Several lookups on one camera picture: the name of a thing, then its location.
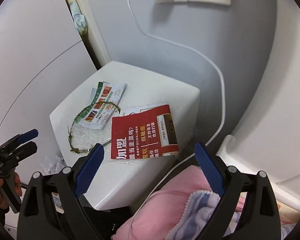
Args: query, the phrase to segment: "white cable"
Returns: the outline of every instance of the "white cable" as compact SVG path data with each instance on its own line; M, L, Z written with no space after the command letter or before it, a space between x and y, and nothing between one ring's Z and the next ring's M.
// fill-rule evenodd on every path
M158 41L162 41L162 42L165 42L165 43L168 43L168 44L171 44L173 46L176 46L176 47L179 47L179 48L183 48L183 49L187 49L189 51L192 51L196 54L198 54L200 57L202 57L204 60L206 60L208 63L211 64L211 66L217 71L218 75L219 75L219 78L220 78L220 84L221 84L221 107L222 107L222 116L221 116L221 123L219 125L219 128L217 129L217 131L213 134L213 136L209 139L209 141L207 141L207 143L205 144L206 146L208 146L213 140L214 138L220 133L224 123L225 123L225 119L226 119L226 90L225 90L225 81L224 81L224 78L223 78L223 74L221 72L221 70L218 68L218 66L212 61L210 60L207 56L205 56L204 54L202 54L200 51L194 49L194 48L191 48L189 46L186 46L186 45L183 45L183 44L179 44L177 42L173 42L173 41L169 41L169 40L166 40L164 38L160 38L160 37L157 37L157 36L154 36L152 34L149 34L149 33L145 33L133 11L132 11L132 8L131 8L131 5L130 5L130 0L128 0L128 6L129 6L129 9L130 9L130 12L131 12L131 15L134 19L134 22L138 28L138 30L146 37L148 38L151 38L151 39L155 39L155 40L158 40ZM128 229L128 233L127 233L127 238L126 240L129 240L129 236L130 236L130 231L131 231L131 227L132 227L132 223L133 223L133 220L135 218L135 216L137 215L137 213L139 212L139 210L144 206L144 204L147 202L147 200L149 199L149 197L152 195L152 193L157 189L157 187L171 174L171 172L173 172L177 167L179 167L181 164L183 164L184 162L186 162L187 160L189 160L190 158L192 158L194 156L194 153L191 154L189 157L185 158L183 161L181 161L180 163L178 163L176 166L174 166L168 173L166 176L163 177L162 180L160 180L160 182L154 187L154 189L150 192L150 194L147 196L146 200L142 203L142 205L138 208L138 210L135 212L135 214L133 215L133 217L131 218L131 222L130 222L130 225L129 225L129 229Z

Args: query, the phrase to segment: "white table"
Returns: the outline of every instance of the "white table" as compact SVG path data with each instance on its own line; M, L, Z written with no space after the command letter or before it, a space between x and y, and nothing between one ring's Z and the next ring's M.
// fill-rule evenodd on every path
M75 89L50 115L51 124L66 164L73 166L86 154L70 152L68 126L86 106L91 89L98 82L127 83L120 108L168 102L175 126L180 152L191 139L199 107L199 89L181 81L135 66L112 61ZM111 136L111 121L100 132ZM173 156L111 160L111 144L105 146L105 158L85 197L92 207L105 210L131 205L154 181L169 168Z

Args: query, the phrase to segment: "folded brochure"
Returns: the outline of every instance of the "folded brochure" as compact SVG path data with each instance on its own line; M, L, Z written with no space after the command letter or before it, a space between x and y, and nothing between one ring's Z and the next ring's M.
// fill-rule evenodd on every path
M146 159L179 155L168 104L112 118L112 159Z
M103 101L119 104L127 84L109 84L99 82L98 88L93 88L86 109L74 120L82 126L92 129L102 129L115 111L116 107Z

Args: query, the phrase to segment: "silver screw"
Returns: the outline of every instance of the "silver screw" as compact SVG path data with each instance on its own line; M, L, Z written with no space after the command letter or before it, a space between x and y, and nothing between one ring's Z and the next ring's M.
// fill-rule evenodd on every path
M32 177L33 177L34 179L37 179L37 178L40 177L40 175L41 175L41 173L37 171L37 172L35 172L35 173L32 175Z
M236 173L237 172L237 168L234 167L234 166L229 166L228 167L228 171L231 172L231 173Z
M64 174L69 174L69 173L71 172L71 168L70 168L70 167L65 167L65 168L62 170L62 172L63 172Z
M259 175L263 178L265 178L267 176L267 174L264 171L260 171Z

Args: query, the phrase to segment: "pink fabric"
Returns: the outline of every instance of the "pink fabric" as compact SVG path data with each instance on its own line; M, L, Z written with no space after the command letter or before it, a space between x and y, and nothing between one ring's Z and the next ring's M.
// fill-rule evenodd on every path
M201 168L191 165L152 194L136 215L129 240L164 240L180 221L191 193L200 189L212 191ZM240 197L236 211L241 212L243 205ZM113 240L126 240L130 221L117 230Z

